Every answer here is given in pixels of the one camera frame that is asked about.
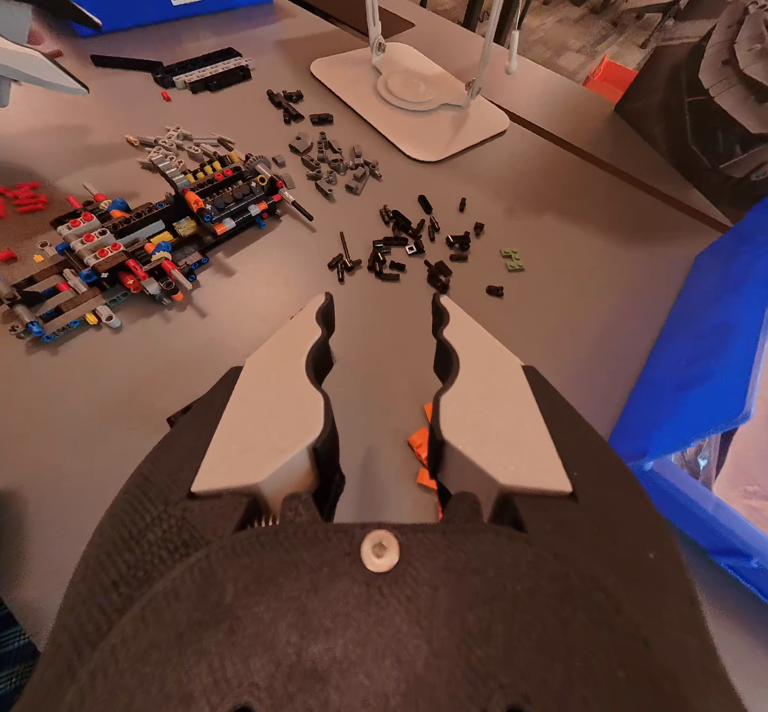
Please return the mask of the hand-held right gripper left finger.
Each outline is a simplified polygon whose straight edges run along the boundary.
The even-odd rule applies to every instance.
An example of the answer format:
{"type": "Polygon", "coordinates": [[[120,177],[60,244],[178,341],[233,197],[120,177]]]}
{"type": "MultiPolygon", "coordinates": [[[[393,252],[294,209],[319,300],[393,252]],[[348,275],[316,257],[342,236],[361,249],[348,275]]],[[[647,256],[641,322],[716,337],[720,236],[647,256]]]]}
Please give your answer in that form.
{"type": "Polygon", "coordinates": [[[190,491],[253,496],[279,515],[283,499],[308,494],[326,522],[345,486],[340,440],[323,382],[334,358],[335,307],[314,297],[245,361],[190,491]]]}

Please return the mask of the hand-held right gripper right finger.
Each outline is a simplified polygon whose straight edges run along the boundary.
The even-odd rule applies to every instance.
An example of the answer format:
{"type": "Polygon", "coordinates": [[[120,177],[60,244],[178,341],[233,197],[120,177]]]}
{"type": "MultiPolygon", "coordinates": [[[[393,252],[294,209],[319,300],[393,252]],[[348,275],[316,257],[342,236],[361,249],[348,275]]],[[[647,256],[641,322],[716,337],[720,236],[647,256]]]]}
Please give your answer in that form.
{"type": "Polygon", "coordinates": [[[571,496],[573,487],[523,362],[446,295],[433,296],[428,473],[443,515],[459,493],[492,519],[509,496],[571,496]]]}

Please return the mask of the multicoloured lego build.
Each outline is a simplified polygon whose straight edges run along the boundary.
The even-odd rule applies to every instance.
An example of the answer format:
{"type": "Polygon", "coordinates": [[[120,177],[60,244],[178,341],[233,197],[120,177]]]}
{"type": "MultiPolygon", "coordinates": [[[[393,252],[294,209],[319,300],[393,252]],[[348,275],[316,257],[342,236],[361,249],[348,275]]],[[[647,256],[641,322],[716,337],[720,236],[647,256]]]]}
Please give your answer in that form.
{"type": "Polygon", "coordinates": [[[241,156],[231,145],[201,152],[190,168],[168,151],[149,154],[149,165],[171,191],[135,207],[94,193],[53,221],[32,271],[2,277],[2,317],[20,341],[51,343],[82,326],[119,329],[114,307],[130,295],[163,306],[183,301],[210,253],[253,227],[264,229],[291,207],[313,216],[293,197],[265,156],[241,156]]]}

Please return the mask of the pile of black lego pieces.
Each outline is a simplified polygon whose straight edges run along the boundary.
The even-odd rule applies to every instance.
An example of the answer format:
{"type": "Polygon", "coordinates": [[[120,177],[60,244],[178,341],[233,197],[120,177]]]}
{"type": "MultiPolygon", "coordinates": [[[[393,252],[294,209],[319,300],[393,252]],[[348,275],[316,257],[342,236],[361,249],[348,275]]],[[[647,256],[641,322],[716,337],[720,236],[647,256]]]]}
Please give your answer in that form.
{"type": "MultiPolygon", "coordinates": [[[[434,214],[430,213],[431,206],[424,195],[418,197],[418,202],[423,210],[429,213],[428,218],[422,218],[414,226],[408,217],[398,209],[383,205],[379,209],[379,215],[385,225],[388,226],[391,235],[374,239],[371,243],[371,251],[366,261],[366,269],[380,282],[400,282],[401,275],[407,272],[405,262],[391,259],[391,254],[396,249],[402,249],[408,257],[417,257],[426,267],[426,280],[439,295],[447,295],[453,270],[443,260],[430,262],[423,258],[426,256],[423,233],[426,230],[428,240],[436,242],[441,227],[434,214]]],[[[485,231],[482,222],[475,222],[472,231],[465,230],[461,234],[447,235],[446,245],[449,250],[449,261],[455,264],[466,263],[472,248],[472,242],[485,231]]],[[[349,247],[344,233],[340,232],[342,250],[327,264],[331,272],[335,272],[340,284],[345,282],[346,276],[352,274],[362,266],[362,259],[350,256],[349,247]]]]}

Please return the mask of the pile of orange lego pieces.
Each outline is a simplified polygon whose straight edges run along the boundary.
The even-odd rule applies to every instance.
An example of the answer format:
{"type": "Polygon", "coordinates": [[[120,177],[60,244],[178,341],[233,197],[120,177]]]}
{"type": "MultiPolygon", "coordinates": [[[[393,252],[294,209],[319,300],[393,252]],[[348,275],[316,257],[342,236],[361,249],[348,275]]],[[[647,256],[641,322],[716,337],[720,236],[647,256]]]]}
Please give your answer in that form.
{"type": "Polygon", "coordinates": [[[426,425],[417,429],[411,436],[408,437],[408,447],[411,449],[415,458],[419,462],[418,471],[416,474],[416,484],[420,487],[423,493],[428,493],[435,499],[436,502],[436,521],[442,520],[443,511],[440,499],[438,497],[438,485],[437,481],[433,479],[428,470],[428,438],[429,438],[429,425],[432,420],[433,403],[429,402],[423,407],[426,425]]]}

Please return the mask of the pile of red lego pieces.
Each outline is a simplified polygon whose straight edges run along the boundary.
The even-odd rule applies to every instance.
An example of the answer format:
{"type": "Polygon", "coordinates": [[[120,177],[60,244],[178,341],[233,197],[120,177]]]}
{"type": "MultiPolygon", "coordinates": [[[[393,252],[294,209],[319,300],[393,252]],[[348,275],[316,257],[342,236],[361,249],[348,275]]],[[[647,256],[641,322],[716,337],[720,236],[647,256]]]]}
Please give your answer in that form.
{"type": "Polygon", "coordinates": [[[47,210],[48,195],[37,181],[1,186],[1,261],[10,265],[18,261],[18,251],[30,236],[28,217],[47,210]]]}

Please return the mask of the pile of light grey lego pieces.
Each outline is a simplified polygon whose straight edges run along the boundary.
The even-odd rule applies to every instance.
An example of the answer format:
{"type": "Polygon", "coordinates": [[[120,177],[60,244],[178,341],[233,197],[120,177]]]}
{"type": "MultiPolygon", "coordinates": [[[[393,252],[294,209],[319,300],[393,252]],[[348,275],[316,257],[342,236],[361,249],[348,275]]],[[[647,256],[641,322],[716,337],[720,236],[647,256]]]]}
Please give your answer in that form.
{"type": "Polygon", "coordinates": [[[235,141],[215,132],[203,136],[181,126],[167,126],[157,136],[127,134],[124,140],[143,151],[138,159],[143,169],[158,173],[178,190],[225,176],[225,170],[243,163],[235,141]]]}

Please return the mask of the black grey lego beam assembly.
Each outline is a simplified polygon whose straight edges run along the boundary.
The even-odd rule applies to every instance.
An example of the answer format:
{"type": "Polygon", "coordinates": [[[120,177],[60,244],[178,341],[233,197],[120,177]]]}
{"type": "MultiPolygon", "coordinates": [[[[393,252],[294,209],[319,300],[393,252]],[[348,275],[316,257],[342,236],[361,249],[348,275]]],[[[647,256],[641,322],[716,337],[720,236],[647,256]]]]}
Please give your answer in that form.
{"type": "Polygon", "coordinates": [[[233,47],[165,65],[157,60],[91,54],[94,66],[150,74],[164,90],[215,93],[251,80],[254,61],[233,47]]]}

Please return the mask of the pile of dark grey lego pieces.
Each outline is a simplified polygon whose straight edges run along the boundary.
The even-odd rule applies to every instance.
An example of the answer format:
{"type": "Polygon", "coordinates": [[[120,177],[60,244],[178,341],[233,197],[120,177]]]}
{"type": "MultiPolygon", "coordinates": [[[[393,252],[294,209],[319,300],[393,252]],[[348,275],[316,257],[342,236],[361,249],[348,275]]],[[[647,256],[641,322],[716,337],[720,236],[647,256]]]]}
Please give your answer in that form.
{"type": "Polygon", "coordinates": [[[287,146],[299,158],[306,180],[328,202],[336,200],[338,191],[359,197],[370,182],[383,180],[379,162],[365,157],[361,146],[354,144],[345,151],[325,130],[314,134],[299,131],[287,146]]]}

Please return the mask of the dark lego set box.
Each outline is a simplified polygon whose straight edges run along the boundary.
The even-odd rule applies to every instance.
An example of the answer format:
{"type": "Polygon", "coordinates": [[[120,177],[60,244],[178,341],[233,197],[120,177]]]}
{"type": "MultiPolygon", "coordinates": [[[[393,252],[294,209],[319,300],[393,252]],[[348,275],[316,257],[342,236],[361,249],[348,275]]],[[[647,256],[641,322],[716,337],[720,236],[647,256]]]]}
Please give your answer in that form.
{"type": "Polygon", "coordinates": [[[730,221],[767,194],[767,0],[688,0],[615,111],[730,221]]]}

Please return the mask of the blue plastic storage bin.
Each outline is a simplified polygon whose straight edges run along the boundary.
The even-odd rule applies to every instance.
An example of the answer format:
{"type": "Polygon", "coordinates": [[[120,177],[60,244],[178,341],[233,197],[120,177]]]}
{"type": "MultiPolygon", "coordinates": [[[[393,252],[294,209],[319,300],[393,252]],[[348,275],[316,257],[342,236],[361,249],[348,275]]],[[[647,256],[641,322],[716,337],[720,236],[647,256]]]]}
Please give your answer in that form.
{"type": "Polygon", "coordinates": [[[696,256],[609,443],[662,515],[767,600],[767,199],[696,256]]]}

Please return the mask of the white lamp stand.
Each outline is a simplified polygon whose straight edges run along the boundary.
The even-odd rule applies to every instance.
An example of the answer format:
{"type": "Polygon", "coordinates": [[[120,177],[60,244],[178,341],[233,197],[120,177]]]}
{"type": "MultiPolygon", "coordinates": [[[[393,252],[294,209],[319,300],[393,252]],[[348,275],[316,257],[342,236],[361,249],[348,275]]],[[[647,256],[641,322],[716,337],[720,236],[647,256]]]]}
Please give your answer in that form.
{"type": "Polygon", "coordinates": [[[438,162],[502,134],[507,115],[481,96],[504,0],[493,0],[470,85],[414,47],[385,41],[379,0],[365,0],[368,45],[314,60],[310,71],[406,156],[438,162]]]}

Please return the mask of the blue plaid shirt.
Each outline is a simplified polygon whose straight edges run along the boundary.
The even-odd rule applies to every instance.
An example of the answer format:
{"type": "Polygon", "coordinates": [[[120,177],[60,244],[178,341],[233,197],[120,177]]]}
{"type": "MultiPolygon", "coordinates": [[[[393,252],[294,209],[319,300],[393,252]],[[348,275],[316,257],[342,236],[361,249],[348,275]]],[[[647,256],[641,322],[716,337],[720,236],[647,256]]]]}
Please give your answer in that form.
{"type": "Polygon", "coordinates": [[[13,708],[39,657],[37,646],[1,600],[1,711],[13,708]]]}

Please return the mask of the orange plastic crate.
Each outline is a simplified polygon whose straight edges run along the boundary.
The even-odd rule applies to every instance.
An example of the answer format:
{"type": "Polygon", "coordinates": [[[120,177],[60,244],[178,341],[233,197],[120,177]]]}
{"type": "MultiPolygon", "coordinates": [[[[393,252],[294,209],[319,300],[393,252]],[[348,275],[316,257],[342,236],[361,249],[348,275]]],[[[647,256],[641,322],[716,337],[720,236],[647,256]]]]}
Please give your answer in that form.
{"type": "Polygon", "coordinates": [[[608,54],[586,75],[582,86],[617,104],[635,80],[638,71],[612,60],[608,54]]]}

